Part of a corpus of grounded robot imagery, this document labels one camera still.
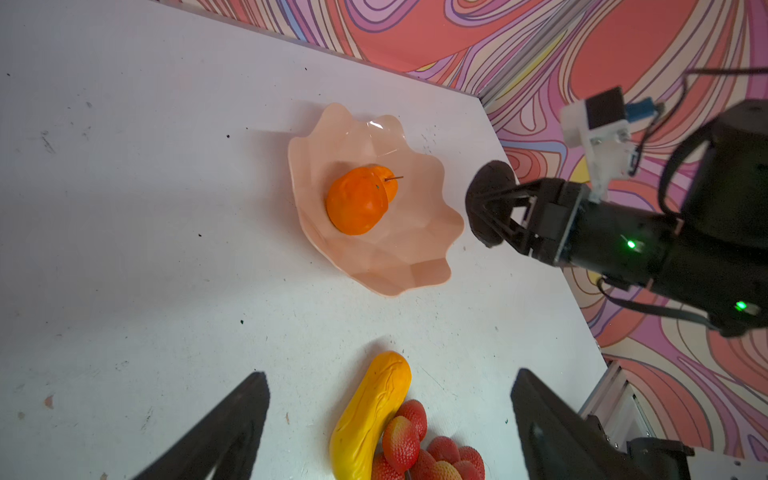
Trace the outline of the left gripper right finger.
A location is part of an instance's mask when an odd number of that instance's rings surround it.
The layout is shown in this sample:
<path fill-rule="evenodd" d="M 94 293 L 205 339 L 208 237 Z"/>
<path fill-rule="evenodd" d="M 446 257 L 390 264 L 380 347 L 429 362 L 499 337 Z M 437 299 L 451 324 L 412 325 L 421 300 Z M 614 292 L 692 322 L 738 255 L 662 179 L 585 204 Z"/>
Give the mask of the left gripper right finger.
<path fill-rule="evenodd" d="M 531 479 L 634 479 L 635 467 L 532 371 L 521 369 L 511 401 Z"/>

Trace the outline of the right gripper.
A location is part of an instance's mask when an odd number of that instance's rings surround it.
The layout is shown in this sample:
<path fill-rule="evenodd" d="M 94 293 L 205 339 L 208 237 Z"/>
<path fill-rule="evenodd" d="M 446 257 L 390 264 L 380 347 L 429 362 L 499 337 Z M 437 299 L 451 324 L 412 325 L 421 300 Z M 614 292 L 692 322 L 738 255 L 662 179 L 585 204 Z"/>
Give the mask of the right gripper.
<path fill-rule="evenodd" d="M 478 186 L 473 192 L 479 207 L 476 238 L 487 248 L 506 243 L 552 266 L 578 266 L 619 282 L 650 281 L 673 243 L 677 221 L 611 202 L 594 203 L 589 194 L 585 184 L 551 178 Z M 528 230 L 512 212 L 533 199 Z"/>

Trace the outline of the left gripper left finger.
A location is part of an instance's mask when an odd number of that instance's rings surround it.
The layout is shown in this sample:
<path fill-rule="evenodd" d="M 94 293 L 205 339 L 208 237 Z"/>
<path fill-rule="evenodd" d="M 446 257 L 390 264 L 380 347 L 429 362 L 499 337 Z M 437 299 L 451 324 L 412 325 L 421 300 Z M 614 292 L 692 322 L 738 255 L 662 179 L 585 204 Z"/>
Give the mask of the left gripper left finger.
<path fill-rule="evenodd" d="M 267 376 L 253 372 L 139 479 L 249 479 L 270 404 Z"/>

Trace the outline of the dark fake avocado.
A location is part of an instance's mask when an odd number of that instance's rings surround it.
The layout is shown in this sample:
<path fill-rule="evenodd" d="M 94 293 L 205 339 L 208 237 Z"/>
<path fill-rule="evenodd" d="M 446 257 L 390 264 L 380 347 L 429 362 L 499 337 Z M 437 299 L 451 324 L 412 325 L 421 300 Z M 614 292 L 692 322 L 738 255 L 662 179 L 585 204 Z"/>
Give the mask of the dark fake avocado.
<path fill-rule="evenodd" d="M 513 206 L 503 193 L 515 185 L 511 166 L 493 160 L 480 168 L 468 187 L 465 209 L 469 226 L 473 235 L 488 248 L 506 241 L 513 224 Z"/>

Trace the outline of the yellow fake banana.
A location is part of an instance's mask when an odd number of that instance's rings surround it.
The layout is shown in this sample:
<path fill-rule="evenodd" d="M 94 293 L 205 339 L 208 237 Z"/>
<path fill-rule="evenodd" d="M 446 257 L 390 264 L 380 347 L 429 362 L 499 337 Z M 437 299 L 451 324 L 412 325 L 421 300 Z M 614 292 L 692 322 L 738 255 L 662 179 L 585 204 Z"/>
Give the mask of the yellow fake banana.
<path fill-rule="evenodd" d="M 377 355 L 337 421 L 329 442 L 336 479 L 369 479 L 379 439 L 404 403 L 412 381 L 406 359 L 394 351 Z"/>

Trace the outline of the small orange fake fruit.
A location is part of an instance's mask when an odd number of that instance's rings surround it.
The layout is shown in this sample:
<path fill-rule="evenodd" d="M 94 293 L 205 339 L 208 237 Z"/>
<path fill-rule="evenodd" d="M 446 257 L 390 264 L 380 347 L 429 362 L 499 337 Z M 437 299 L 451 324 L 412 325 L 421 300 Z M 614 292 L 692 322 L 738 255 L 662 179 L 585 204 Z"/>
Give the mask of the small orange fake fruit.
<path fill-rule="evenodd" d="M 402 176 L 395 175 L 389 168 L 382 165 L 371 165 L 369 169 L 380 179 L 383 184 L 388 202 L 391 203 L 398 193 L 398 181 Z"/>

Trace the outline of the red fake grape bunch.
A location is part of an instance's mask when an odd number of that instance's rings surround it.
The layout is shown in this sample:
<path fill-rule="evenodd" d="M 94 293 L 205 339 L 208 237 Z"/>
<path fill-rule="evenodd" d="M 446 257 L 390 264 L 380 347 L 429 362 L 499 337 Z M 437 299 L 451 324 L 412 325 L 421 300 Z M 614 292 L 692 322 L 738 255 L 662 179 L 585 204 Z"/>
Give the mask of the red fake grape bunch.
<path fill-rule="evenodd" d="M 426 447 L 428 419 L 418 400 L 407 400 L 385 426 L 372 463 L 371 479 L 485 479 L 481 454 L 447 436 Z"/>

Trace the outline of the large orange fake tangerine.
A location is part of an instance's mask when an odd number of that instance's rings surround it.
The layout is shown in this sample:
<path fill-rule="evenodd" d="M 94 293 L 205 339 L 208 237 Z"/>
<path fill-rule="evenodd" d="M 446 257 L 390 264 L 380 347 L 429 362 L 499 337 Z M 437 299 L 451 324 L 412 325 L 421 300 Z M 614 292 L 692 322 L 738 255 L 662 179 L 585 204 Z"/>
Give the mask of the large orange fake tangerine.
<path fill-rule="evenodd" d="M 369 167 L 359 167 L 332 183 L 325 209 L 337 230 L 355 236 L 370 231 L 387 213 L 389 202 L 380 179 Z"/>

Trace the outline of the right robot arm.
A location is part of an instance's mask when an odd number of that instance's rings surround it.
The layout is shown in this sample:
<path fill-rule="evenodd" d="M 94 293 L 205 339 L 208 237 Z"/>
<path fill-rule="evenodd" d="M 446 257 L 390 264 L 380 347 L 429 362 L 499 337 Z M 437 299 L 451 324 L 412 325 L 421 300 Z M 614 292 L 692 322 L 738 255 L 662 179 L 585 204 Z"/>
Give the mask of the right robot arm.
<path fill-rule="evenodd" d="M 501 161 L 483 166 L 465 206 L 485 246 L 512 246 L 541 263 L 576 266 L 601 285 L 645 288 L 679 310 L 621 300 L 640 313 L 739 337 L 767 325 L 767 103 L 750 99 L 699 127 L 670 156 L 658 196 L 699 146 L 699 169 L 678 211 L 591 202 L 584 184 L 517 184 Z"/>

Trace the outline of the pink scalloped fruit bowl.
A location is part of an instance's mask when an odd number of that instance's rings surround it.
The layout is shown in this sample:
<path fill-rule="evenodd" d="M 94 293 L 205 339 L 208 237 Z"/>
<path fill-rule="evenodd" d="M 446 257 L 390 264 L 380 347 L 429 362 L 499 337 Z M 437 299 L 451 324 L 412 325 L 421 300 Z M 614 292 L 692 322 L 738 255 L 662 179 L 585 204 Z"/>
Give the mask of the pink scalloped fruit bowl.
<path fill-rule="evenodd" d="M 300 227 L 339 271 L 387 297 L 451 278 L 464 220 L 444 199 L 442 162 L 413 150 L 396 117 L 363 122 L 330 104 L 287 156 Z"/>

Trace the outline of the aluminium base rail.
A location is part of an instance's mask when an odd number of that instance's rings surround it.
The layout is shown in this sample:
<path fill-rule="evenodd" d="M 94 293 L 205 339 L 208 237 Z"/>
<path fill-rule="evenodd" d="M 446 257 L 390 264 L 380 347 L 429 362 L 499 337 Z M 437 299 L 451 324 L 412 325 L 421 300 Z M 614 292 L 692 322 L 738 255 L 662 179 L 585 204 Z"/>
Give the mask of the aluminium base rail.
<path fill-rule="evenodd" d="M 609 365 L 579 411 L 651 479 L 765 479 L 767 464 L 659 437 L 624 369 Z"/>

